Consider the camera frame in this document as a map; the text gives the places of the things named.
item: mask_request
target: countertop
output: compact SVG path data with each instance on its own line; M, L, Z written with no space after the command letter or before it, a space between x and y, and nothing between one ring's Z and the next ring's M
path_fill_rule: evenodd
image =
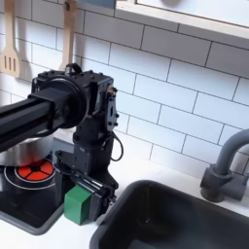
M112 162L109 169L120 183L117 196L120 196L130 183L148 179L202 198L199 193L199 179L146 160L124 159L120 162ZM246 195L241 202L226 199L219 205L249 217L249 195ZM104 216L96 223L79 227L61 216L53 227L41 236L31 235L0 221L0 247L4 249L89 249L90 238L103 219Z

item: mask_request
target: green cube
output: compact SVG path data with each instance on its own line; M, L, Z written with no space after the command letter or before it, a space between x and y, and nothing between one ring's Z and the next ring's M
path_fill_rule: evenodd
M89 217L89 203L91 193L79 186L74 187L65 195L65 217L81 225Z

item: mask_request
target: white wall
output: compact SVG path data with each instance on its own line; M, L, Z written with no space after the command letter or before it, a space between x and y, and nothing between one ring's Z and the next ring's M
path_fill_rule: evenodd
M19 80L0 74L1 105L24 98L31 79L61 61L63 1L16 2L22 73ZM226 140L249 126L249 41L88 4L78 7L74 60L84 70L115 79L117 133L126 156L200 178ZM3 14L0 33L2 51ZM57 136L72 141L72 132ZM237 173L246 170L247 148L235 157Z

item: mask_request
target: red burner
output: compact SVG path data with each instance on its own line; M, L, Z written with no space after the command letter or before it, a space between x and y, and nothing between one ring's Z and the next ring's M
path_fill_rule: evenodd
M32 166L19 167L18 176L31 182L46 180L53 175L53 165L47 161L39 161Z

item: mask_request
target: gray faucet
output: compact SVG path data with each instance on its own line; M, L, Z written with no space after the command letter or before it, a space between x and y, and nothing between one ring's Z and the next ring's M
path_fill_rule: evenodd
M231 163L236 152L249 144L249 129L232 136L223 146L215 164L206 168L200 183L202 196L212 202L221 202L225 196L242 200L248 175L241 176L231 172Z

